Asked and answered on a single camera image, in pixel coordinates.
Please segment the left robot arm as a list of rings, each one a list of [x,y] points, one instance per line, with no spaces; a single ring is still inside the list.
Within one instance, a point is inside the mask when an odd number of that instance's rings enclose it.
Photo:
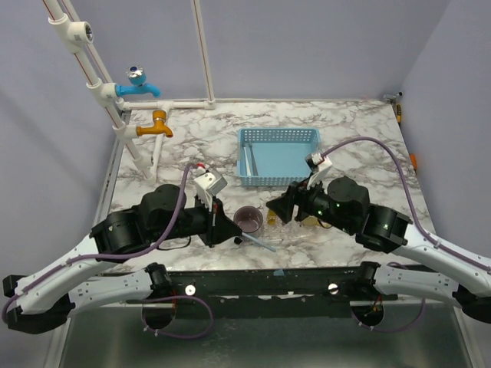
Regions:
[[[152,263],[123,277],[99,274],[143,256],[164,241],[197,236],[210,248],[242,234],[223,211],[222,202],[200,199],[187,208],[182,188],[165,184],[143,196],[140,204],[113,212],[66,255],[35,274],[3,280],[8,298],[2,321],[11,330],[42,334],[69,317],[116,301],[165,301],[175,288],[164,265]]]

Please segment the clear textured glass tray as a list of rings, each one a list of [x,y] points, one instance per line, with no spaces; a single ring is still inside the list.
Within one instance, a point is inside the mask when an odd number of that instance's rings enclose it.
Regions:
[[[266,222],[262,228],[260,238],[272,244],[280,242],[289,242],[291,240],[303,239],[308,237],[308,232],[301,227],[297,222],[289,222],[285,224],[279,219],[274,224]]]

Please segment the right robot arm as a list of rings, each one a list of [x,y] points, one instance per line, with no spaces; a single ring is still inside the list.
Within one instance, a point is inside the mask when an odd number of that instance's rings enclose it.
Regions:
[[[431,234],[408,216],[371,203],[366,187],[343,176],[328,186],[293,182],[266,203],[284,223],[314,216],[372,251],[394,254],[427,271],[368,265],[353,281],[354,294],[368,301],[377,294],[405,294],[447,302],[483,323],[490,322],[490,259]]]

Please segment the light blue perforated basket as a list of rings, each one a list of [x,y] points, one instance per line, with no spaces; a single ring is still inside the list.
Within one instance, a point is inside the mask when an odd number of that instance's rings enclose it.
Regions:
[[[285,187],[310,173],[305,157],[318,150],[316,128],[241,128],[237,136],[237,174],[243,187]],[[242,144],[248,143],[254,174],[246,175]]]

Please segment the light blue toothbrush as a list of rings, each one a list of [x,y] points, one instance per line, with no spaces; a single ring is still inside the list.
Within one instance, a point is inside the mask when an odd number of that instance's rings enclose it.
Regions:
[[[275,249],[274,247],[272,247],[271,245],[267,245],[267,244],[266,244],[266,243],[264,243],[263,241],[261,241],[261,240],[259,240],[259,239],[255,238],[254,236],[251,236],[251,235],[250,235],[250,234],[248,234],[248,233],[243,232],[243,233],[242,233],[242,237],[243,237],[244,239],[247,239],[247,240],[251,241],[252,243],[254,243],[254,244],[256,244],[256,245],[258,245],[258,246],[262,247],[262,248],[265,248],[265,249],[267,249],[267,250],[271,251],[271,252],[276,252],[276,249]]]

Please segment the yellow mug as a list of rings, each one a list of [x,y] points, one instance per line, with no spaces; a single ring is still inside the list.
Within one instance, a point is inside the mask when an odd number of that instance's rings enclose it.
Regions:
[[[300,221],[300,226],[307,226],[307,227],[312,227],[312,226],[321,226],[323,227],[324,224],[320,222],[317,218],[314,216],[309,216],[302,221]]]

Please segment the purple mug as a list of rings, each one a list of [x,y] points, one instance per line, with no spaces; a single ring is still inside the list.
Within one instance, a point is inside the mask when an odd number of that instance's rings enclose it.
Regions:
[[[233,221],[247,234],[257,232],[263,224],[263,216],[261,211],[253,206],[243,206],[238,209]]]

